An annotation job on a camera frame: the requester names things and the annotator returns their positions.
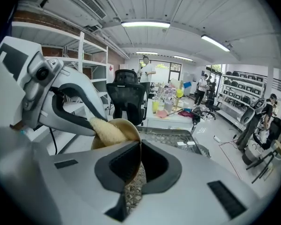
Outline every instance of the floor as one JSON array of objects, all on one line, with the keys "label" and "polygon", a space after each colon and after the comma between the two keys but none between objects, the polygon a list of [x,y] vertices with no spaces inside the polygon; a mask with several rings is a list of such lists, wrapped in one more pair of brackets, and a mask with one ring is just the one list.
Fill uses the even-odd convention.
[{"label": "floor", "polygon": [[[192,99],[185,99],[191,106],[193,105]],[[200,107],[202,110],[205,109],[204,105],[201,105]],[[259,174],[263,166],[259,165],[256,168],[252,168],[248,171],[246,170],[247,165],[242,161],[242,152],[236,149],[236,145],[232,142],[233,136],[236,133],[237,129],[235,127],[233,127],[221,115],[216,114],[216,120],[214,120],[213,118],[201,120],[201,122],[196,127],[193,137],[197,139],[199,144],[202,144],[203,146],[209,149],[209,153],[212,160],[214,160],[222,167],[230,171],[240,180],[247,183],[260,198],[275,191],[281,183],[281,167],[275,169],[266,180],[264,180],[264,178],[261,178],[258,179],[254,184],[252,184],[251,182],[254,180],[257,174]],[[221,145],[214,139],[214,136],[217,136],[222,143],[231,143]],[[73,139],[71,144],[69,144],[66,149],[64,149],[62,152],[72,153],[90,150],[92,139],[92,137],[77,136],[75,139]]]}]

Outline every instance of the fluorescent light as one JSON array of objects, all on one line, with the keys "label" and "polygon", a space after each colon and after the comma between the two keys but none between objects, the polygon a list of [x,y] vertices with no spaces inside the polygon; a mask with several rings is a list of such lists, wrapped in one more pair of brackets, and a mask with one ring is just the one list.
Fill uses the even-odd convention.
[{"label": "fluorescent light", "polygon": [[218,46],[219,48],[223,49],[226,52],[229,52],[230,49],[227,48],[226,46],[224,46],[223,44],[219,43],[218,41],[214,40],[213,38],[207,36],[207,35],[202,35],[201,39],[204,39],[205,41],[208,41],[210,43],[212,43],[213,45]]},{"label": "fluorescent light", "polygon": [[139,51],[139,52],[136,52],[137,54],[151,54],[151,55],[157,55],[158,53],[156,52],[142,52],[142,51]]},{"label": "fluorescent light", "polygon": [[188,60],[188,61],[193,61],[192,59],[190,58],[184,58],[184,57],[180,57],[180,56],[174,56],[174,58],[179,58],[179,59],[184,59],[184,60]]},{"label": "fluorescent light", "polygon": [[123,27],[160,27],[160,28],[168,28],[170,26],[169,22],[122,22]]}]

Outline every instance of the ceiling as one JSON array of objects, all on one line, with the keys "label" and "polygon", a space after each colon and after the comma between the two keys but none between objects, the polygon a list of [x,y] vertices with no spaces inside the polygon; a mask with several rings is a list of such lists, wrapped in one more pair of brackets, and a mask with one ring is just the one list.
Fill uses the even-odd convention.
[{"label": "ceiling", "polygon": [[[231,63],[281,68],[281,25],[263,0],[96,0],[106,13],[100,19],[79,0],[23,0],[77,25],[99,25],[119,49],[192,58],[198,65]],[[168,21],[168,29],[123,28],[121,21]],[[225,52],[200,38],[207,34]]]}]

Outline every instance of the man in white shirt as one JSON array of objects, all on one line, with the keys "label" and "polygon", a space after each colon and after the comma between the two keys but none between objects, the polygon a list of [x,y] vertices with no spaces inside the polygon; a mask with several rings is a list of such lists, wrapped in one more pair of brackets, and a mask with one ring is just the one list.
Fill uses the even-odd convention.
[{"label": "man in white shirt", "polygon": [[206,79],[208,78],[207,74],[204,74],[203,78],[199,80],[199,87],[197,90],[197,96],[195,100],[194,106],[199,106],[200,102],[202,101],[206,88],[208,87]]},{"label": "man in white shirt", "polygon": [[149,58],[147,56],[143,56],[143,61],[146,65],[140,69],[140,83],[145,87],[147,95],[146,101],[148,101],[152,74],[156,74],[156,71],[155,66],[149,63]]}]

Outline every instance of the shelving unit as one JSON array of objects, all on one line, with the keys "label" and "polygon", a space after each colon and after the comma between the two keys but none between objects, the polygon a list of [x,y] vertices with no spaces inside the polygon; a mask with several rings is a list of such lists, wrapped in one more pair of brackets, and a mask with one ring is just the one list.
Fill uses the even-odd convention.
[{"label": "shelving unit", "polygon": [[[249,85],[251,87],[254,88],[258,88],[259,90],[261,90],[261,94],[255,94],[251,91],[247,91],[235,86],[231,86],[231,85],[226,85],[224,84],[225,79],[229,79],[229,80],[235,80],[238,82],[243,83],[245,86]],[[236,92],[240,95],[246,95],[250,98],[251,102],[252,101],[256,101],[259,98],[263,97],[263,92],[264,92],[264,83],[260,82],[260,81],[256,81],[253,79],[249,79],[249,78],[243,78],[243,77],[237,77],[237,76],[231,76],[231,75],[223,75],[222,76],[222,82],[221,82],[221,90],[218,93],[220,96],[222,96],[222,99],[218,99],[218,101],[221,101],[222,105],[221,105],[221,110],[217,111],[221,116],[223,116],[224,118],[226,118],[227,120],[229,120],[231,123],[233,123],[236,127],[238,127],[239,129],[243,130],[243,125],[239,122],[239,118],[243,115],[244,111],[246,110],[246,108],[248,106],[250,106],[250,104],[235,98],[234,96],[230,96],[229,94],[225,94],[223,93],[224,89],[227,89],[229,91],[233,91]],[[232,104],[228,103],[229,100],[234,100],[240,104],[242,104],[243,106],[238,108],[233,106]]]},{"label": "shelving unit", "polygon": [[[100,47],[94,43],[91,43],[84,39],[84,33],[80,32],[80,36],[72,33],[59,30],[53,27],[48,27],[40,24],[29,22],[12,22],[12,36],[15,38],[25,39],[31,42],[39,43],[42,47],[52,47],[62,49],[62,57],[52,56],[46,57],[46,59],[56,58],[62,60],[65,66],[74,67],[79,72],[83,73],[83,68],[91,69],[90,81],[93,83],[95,89],[98,92],[98,96],[102,99],[104,108],[106,109],[109,104],[109,96],[106,91],[107,73],[108,73],[108,47]],[[70,58],[67,51],[75,51],[78,54],[78,58]],[[101,62],[91,61],[93,54],[104,52],[105,57]],[[90,118],[91,113],[89,109],[83,103],[69,102],[64,104],[64,109],[69,112],[83,112],[80,116],[86,116]],[[45,137],[50,135],[49,128],[41,126],[37,130],[31,128],[25,128],[24,133],[27,137],[34,142],[41,142]],[[56,144],[58,152],[60,152],[66,144],[68,144],[75,134],[66,133],[62,131],[54,131],[56,134]],[[49,140],[47,146],[50,155],[55,153],[55,147],[53,141]]]}]

